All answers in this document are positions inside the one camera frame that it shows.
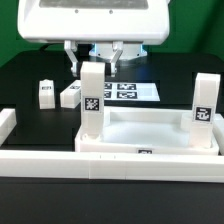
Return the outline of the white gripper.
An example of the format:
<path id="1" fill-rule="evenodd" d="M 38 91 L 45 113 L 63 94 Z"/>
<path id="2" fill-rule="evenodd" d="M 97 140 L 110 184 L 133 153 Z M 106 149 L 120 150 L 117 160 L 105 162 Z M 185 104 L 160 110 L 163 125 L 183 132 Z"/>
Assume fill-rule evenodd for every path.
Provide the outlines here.
<path id="1" fill-rule="evenodd" d="M 163 43 L 170 31 L 170 0 L 19 0 L 18 31 L 32 42 L 63 42 L 78 75 L 77 42 L 113 42 L 111 76 L 123 42 Z"/>

